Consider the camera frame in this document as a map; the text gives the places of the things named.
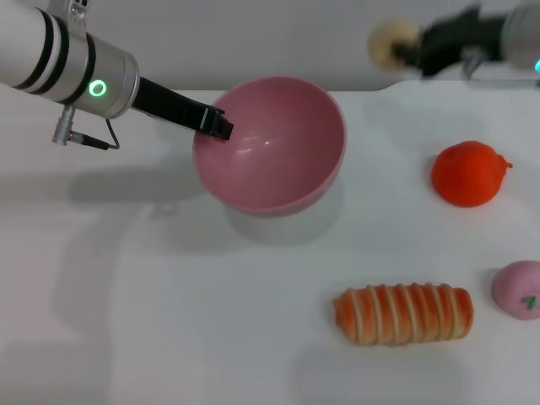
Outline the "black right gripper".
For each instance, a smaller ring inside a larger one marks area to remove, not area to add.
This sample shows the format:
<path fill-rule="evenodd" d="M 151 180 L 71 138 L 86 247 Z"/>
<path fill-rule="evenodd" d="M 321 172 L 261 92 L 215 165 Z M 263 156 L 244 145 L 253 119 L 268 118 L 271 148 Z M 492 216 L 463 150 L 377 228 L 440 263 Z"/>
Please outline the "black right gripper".
<path fill-rule="evenodd" d="M 473 6 L 447 19 L 441 19 L 423 30 L 421 40 L 397 40 L 391 53 L 406 68 L 420 71 L 423 77 L 434 77 L 458 64 L 469 50 L 479 50 L 488 62 L 502 62 L 502 29 L 505 14 L 482 16 Z"/>

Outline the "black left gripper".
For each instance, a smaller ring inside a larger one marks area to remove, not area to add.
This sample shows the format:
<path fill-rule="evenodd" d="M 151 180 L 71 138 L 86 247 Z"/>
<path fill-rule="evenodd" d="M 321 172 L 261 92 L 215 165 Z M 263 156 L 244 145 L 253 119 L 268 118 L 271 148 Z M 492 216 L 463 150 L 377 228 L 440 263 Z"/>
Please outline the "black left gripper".
<path fill-rule="evenodd" d="M 224 117 L 223 110 L 189 99 L 146 78 L 139 80 L 132 108 L 224 141 L 230 139 L 234 128 Z"/>

